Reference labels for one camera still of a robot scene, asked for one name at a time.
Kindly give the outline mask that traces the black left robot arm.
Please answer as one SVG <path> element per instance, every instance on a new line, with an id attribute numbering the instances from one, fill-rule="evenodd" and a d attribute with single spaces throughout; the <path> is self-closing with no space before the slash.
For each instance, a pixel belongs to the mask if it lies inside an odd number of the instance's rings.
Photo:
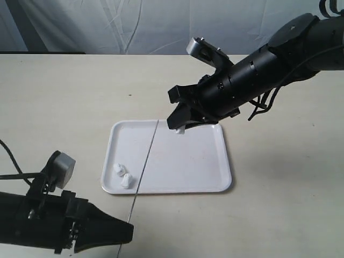
<path id="1" fill-rule="evenodd" d="M 132 241 L 134 226 L 71 191 L 35 197 L 1 193 L 1 243 L 74 253 Z"/>

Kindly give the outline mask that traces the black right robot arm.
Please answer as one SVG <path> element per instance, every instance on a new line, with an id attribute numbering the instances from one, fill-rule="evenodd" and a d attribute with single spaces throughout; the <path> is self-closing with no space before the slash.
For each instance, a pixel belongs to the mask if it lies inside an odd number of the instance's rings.
<path id="1" fill-rule="evenodd" d="M 313 78 L 321 71 L 343 70 L 343 12 L 320 19 L 305 13 L 282 26 L 269 41 L 238 63 L 203 38 L 192 38 L 190 56 L 212 66 L 212 75 L 168 91 L 176 109 L 171 130 L 215 125 L 250 103 L 253 115 L 268 112 L 281 87 Z"/>

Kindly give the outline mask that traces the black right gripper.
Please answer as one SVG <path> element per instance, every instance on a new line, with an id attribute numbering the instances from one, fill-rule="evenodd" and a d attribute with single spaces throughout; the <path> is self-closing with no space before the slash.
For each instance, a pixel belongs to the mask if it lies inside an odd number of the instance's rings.
<path id="1" fill-rule="evenodd" d="M 197 84 L 172 87 L 168 97 L 179 103 L 167 118 L 170 130 L 216 124 L 240 114 L 241 76 L 235 71 L 205 75 Z"/>

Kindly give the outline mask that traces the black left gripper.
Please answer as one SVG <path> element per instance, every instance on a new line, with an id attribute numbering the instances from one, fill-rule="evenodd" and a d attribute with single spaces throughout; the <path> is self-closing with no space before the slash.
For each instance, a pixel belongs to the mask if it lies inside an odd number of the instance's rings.
<path id="1" fill-rule="evenodd" d="M 24 198 L 16 214 L 16 244 L 61 254 L 72 247 L 86 210 L 84 242 L 76 241 L 74 253 L 132 241 L 132 224 L 108 215 L 87 199 L 77 198 L 74 192 L 63 191 L 61 196 Z"/>

